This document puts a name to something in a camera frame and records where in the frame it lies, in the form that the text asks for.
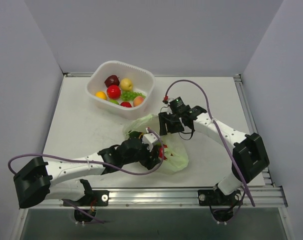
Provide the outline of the red apple from bag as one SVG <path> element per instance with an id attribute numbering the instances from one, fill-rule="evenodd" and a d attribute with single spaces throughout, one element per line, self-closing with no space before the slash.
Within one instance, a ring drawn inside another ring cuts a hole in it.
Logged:
<path id="1" fill-rule="evenodd" d="M 166 159 L 167 159 L 166 156 L 165 156 L 165 150 L 164 150 L 162 147 L 159 149 L 158 158 L 159 158 L 160 160 L 161 160 L 161 159 L 163 159 L 163 160 L 166 160 Z"/>

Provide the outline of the light green plastic bag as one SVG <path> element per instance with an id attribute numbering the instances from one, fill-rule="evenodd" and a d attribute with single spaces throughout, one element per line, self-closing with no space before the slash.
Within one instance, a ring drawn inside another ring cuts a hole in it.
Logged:
<path id="1" fill-rule="evenodd" d="M 131 132 L 143 132 L 146 130 L 146 128 L 150 128 L 159 134 L 159 117 L 154 114 L 148 114 L 144 117 L 131 121 L 123 127 L 122 133 L 126 138 Z M 181 138 L 177 134 L 171 133 L 161 136 L 160 138 L 165 147 L 165 158 L 157 172 L 172 175 L 185 169 L 189 164 L 189 158 Z"/>

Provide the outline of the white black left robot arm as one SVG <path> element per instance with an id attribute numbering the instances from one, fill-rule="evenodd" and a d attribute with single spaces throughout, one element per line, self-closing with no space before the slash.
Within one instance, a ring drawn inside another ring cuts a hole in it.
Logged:
<path id="1" fill-rule="evenodd" d="M 122 144 L 76 159 L 48 154 L 31 154 L 30 157 L 32 159 L 13 176 L 21 209 L 49 199 L 69 200 L 78 206 L 86 206 L 93 200 L 94 191 L 85 177 L 117 171 L 131 174 L 123 167 L 132 163 L 140 163 L 148 175 L 163 163 L 165 146 L 155 137 L 151 140 L 129 138 Z"/>

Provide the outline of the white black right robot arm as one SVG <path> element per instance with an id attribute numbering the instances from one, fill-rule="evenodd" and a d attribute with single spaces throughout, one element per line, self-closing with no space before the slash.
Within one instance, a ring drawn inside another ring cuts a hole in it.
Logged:
<path id="1" fill-rule="evenodd" d="M 182 133 L 185 127 L 202 133 L 221 144 L 231 158 L 231 173 L 216 184 L 214 201 L 224 205 L 231 194 L 241 186 L 250 183 L 270 165 L 270 160 L 262 137 L 257 133 L 247 134 L 216 120 L 209 111 L 201 106 L 191 108 L 178 97 L 168 103 L 170 112 L 160 112 L 159 134 Z"/>

